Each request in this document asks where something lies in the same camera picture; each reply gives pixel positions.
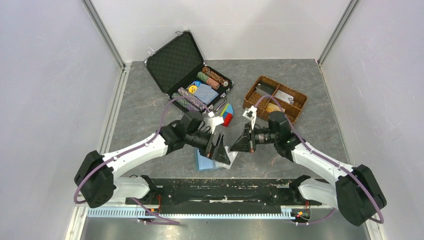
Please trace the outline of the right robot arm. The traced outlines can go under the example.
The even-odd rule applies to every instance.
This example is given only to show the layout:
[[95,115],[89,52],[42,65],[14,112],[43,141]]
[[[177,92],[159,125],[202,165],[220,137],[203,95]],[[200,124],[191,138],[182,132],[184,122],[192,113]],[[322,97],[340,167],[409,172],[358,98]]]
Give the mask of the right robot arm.
[[387,205],[387,200],[368,166],[345,164],[317,150],[296,134],[281,111],[271,112],[268,126],[263,128],[255,127],[255,107],[247,108],[243,117],[249,122],[230,151],[254,153],[258,145],[272,144],[281,157],[323,178],[324,181],[319,181],[302,175],[295,179],[288,191],[293,203],[302,204],[308,200],[328,205],[357,227],[368,220],[384,223],[381,210]]

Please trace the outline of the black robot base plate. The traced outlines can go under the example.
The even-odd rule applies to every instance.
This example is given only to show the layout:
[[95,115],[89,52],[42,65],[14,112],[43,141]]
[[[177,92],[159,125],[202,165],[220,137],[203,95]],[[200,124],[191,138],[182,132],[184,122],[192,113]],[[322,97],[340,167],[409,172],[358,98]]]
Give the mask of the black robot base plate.
[[139,202],[162,214],[277,214],[281,206],[319,206],[305,200],[284,178],[152,178]]

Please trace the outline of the blue card holder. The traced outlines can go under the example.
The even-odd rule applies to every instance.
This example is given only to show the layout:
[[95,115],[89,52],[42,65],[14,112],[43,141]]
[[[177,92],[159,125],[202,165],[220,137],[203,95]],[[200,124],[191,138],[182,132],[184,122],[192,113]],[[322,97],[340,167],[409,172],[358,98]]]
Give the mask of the blue card holder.
[[194,150],[194,162],[197,172],[212,171],[217,169],[230,169],[233,164],[233,162],[230,164],[225,164],[202,156],[198,148]]

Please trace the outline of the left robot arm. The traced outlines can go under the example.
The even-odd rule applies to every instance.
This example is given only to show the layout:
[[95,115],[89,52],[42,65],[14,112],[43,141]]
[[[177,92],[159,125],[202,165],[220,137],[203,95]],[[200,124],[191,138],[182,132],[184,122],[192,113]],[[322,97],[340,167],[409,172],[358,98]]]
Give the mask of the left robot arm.
[[79,167],[74,182],[76,204],[86,203],[92,209],[110,200],[136,198],[145,204],[157,198],[155,185],[147,176],[124,177],[129,170],[150,160],[182,149],[185,145],[199,150],[201,156],[231,166],[237,153],[224,144],[224,135],[215,132],[223,124],[221,116],[187,112],[180,120],[160,127],[146,139],[123,149],[100,154],[89,152]]

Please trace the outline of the white VIP card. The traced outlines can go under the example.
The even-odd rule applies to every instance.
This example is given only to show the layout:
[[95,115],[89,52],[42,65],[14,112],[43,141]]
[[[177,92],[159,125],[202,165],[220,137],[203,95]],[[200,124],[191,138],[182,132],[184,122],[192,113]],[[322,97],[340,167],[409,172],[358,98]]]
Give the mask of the white VIP card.
[[237,152],[237,151],[228,151],[228,152],[227,152],[227,155],[228,155],[229,160],[230,160],[230,164],[225,164],[225,165],[224,165],[224,167],[225,167],[226,169],[230,169],[230,168],[232,167],[232,165],[233,165],[233,163],[234,163],[234,161],[235,161],[235,159],[236,159],[236,157],[237,157],[237,154],[238,154],[238,152]]

